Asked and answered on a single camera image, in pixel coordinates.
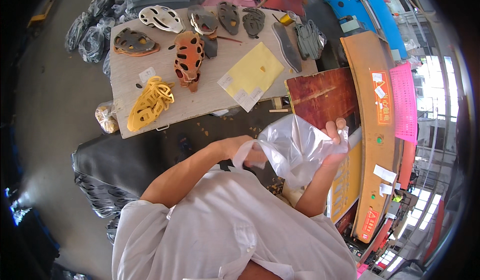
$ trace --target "floor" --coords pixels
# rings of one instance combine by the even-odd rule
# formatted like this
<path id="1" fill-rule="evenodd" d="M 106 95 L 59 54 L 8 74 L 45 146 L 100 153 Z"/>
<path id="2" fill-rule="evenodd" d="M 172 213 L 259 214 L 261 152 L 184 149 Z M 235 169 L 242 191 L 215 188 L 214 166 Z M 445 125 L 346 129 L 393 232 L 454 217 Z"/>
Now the floor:
<path id="1" fill-rule="evenodd" d="M 86 63 L 77 51 L 68 54 L 64 49 L 66 32 L 89 2 L 57 0 L 39 37 L 27 48 L 20 62 L 15 131 L 24 170 L 20 201 L 40 212 L 60 244 L 57 262 L 106 280 L 111 279 L 112 256 L 108 220 L 95 214 L 75 186 L 70 160 L 79 144 L 102 134 L 94 111 L 99 103 L 112 99 L 102 64 Z M 177 133 L 186 133 L 194 150 L 225 137 L 255 136 L 283 115 L 269 113 L 271 108 L 266 101 L 249 114 L 241 110 L 231 117 L 206 115 L 171 125 L 159 133 L 168 164 L 174 164 Z M 265 186 L 277 181 L 269 166 L 256 172 Z"/>

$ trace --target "yellow paper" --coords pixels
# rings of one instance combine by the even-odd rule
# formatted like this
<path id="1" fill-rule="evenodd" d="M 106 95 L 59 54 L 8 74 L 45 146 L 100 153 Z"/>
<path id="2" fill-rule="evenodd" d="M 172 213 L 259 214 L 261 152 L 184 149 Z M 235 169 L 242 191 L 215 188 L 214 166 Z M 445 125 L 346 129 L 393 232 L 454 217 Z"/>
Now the yellow paper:
<path id="1" fill-rule="evenodd" d="M 219 85 L 249 111 L 285 67 L 265 46 L 256 45 L 219 81 Z"/>

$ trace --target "pink plastic basket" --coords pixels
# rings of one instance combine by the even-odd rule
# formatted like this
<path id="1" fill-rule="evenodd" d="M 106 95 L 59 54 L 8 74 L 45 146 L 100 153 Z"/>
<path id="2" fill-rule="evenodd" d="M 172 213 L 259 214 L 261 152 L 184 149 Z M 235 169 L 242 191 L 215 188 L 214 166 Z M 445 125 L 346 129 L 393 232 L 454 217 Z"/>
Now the pink plastic basket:
<path id="1" fill-rule="evenodd" d="M 417 145 L 417 98 L 410 63 L 390 70 L 395 106 L 395 136 Z"/>

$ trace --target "white label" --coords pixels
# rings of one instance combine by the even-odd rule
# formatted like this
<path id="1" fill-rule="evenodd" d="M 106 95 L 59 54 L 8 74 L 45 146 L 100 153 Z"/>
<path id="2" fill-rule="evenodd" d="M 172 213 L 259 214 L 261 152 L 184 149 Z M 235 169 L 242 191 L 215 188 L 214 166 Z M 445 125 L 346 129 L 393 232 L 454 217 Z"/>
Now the white label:
<path id="1" fill-rule="evenodd" d="M 383 82 L 383 80 L 382 80 L 382 74 L 381 74 L 381 73 L 371 73 L 371 78 L 372 78 L 375 82 Z"/>
<path id="2" fill-rule="evenodd" d="M 233 99 L 237 101 L 240 106 L 245 109 L 246 112 L 249 112 L 253 106 L 257 103 L 252 97 L 250 97 L 246 91 L 241 88 L 235 96 L 233 96 Z"/>
<path id="3" fill-rule="evenodd" d="M 380 183 L 380 196 L 383 197 L 384 194 L 391 195 L 393 186 Z"/>
<path id="4" fill-rule="evenodd" d="M 380 98 L 385 97 L 385 91 L 380 86 L 375 89 L 375 92 Z"/>
<path id="5" fill-rule="evenodd" d="M 149 67 L 143 72 L 139 73 L 138 76 L 140 76 L 140 80 L 142 83 L 146 83 L 148 79 L 155 76 L 156 74 L 157 73 L 155 73 L 155 70 L 153 69 L 153 67 Z"/>
<path id="6" fill-rule="evenodd" d="M 233 78 L 229 75 L 229 73 L 226 73 L 223 75 L 223 77 L 220 78 L 220 80 L 217 82 L 224 90 L 229 87 L 229 85 L 233 82 Z"/>
<path id="7" fill-rule="evenodd" d="M 251 92 L 250 98 L 252 98 L 255 103 L 257 103 L 258 100 L 260 100 L 260 98 L 264 95 L 264 93 L 265 92 L 260 87 L 257 87 Z"/>
<path id="8" fill-rule="evenodd" d="M 379 176 L 381 179 L 388 181 L 390 183 L 393 183 L 393 181 L 395 181 L 395 177 L 397 176 L 397 174 L 395 174 L 394 172 L 384 169 L 383 167 L 377 164 L 375 164 L 373 173 Z"/>

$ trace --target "red sign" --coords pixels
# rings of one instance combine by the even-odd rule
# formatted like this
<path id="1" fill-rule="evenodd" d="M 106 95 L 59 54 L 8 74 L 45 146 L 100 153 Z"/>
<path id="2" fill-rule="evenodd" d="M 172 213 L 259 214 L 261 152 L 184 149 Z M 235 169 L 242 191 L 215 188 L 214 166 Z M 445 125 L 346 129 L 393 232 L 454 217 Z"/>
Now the red sign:
<path id="1" fill-rule="evenodd" d="M 377 71 L 370 73 L 377 105 L 377 122 L 379 125 L 392 124 L 392 101 L 390 99 L 390 88 L 388 87 L 387 73 Z"/>
<path id="2" fill-rule="evenodd" d="M 365 223 L 363 224 L 362 230 L 371 235 L 374 232 L 375 224 L 377 223 L 378 219 L 378 212 L 374 210 L 369 210 L 367 212 L 367 218 L 365 219 Z"/>

